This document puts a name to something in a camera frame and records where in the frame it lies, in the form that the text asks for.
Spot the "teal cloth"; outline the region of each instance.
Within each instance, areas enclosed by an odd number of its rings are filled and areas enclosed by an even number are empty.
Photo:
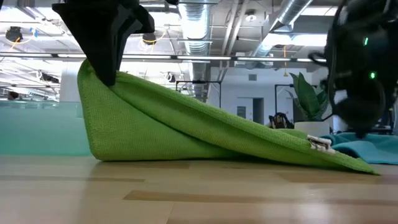
[[[342,133],[323,138],[332,141],[333,149],[368,163],[398,165],[398,136],[368,134],[358,139],[354,133]]]

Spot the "green leaf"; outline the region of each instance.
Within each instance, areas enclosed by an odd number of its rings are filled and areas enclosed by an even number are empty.
[[[322,115],[325,113],[325,111],[328,109],[329,106],[329,99],[326,98],[322,104],[320,105],[319,111],[315,114],[314,120],[315,121],[321,121],[322,120]]]
[[[294,75],[293,73],[290,73],[290,76],[293,78],[293,87],[294,91],[296,92],[296,95],[298,95],[298,90],[299,90],[299,77]]]
[[[293,102],[296,104],[297,108],[302,112],[304,119],[308,120],[308,112],[306,112],[305,109],[303,109],[303,107],[300,105],[299,100],[297,98],[294,98],[293,93],[291,93],[287,90],[286,90],[286,92],[288,92],[290,97],[292,97]]]
[[[317,99],[320,105],[322,105],[323,102],[328,101],[328,94],[325,91],[321,91],[317,95]]]
[[[305,81],[304,75],[298,75],[297,87],[295,87],[297,98],[302,108],[308,113],[311,118],[319,111],[320,104],[315,94],[314,88]]]

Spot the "white tag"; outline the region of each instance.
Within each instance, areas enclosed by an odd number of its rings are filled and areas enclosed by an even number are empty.
[[[331,140],[329,139],[323,139],[323,138],[318,138],[315,136],[308,135],[307,139],[311,143],[311,149],[316,149],[320,152],[325,152],[329,154],[335,154],[336,151],[331,148]]]

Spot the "person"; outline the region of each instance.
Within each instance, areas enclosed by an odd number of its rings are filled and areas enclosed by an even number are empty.
[[[8,100],[16,100],[16,99],[18,99],[18,97],[19,97],[19,93],[14,92],[14,91],[10,91],[8,93],[7,99]]]
[[[287,119],[287,116],[284,113],[277,113],[275,116],[269,116],[268,118],[270,122],[270,128],[294,129],[294,125]]]

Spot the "potted plant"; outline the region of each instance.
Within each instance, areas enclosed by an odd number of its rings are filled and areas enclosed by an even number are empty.
[[[290,75],[293,78],[297,98],[293,96],[293,93],[288,92],[305,119],[304,122],[296,122],[294,128],[317,137],[329,134],[329,123],[322,121],[322,115],[329,104],[327,93],[311,86],[305,81],[302,73],[299,73],[298,76],[293,73]]]

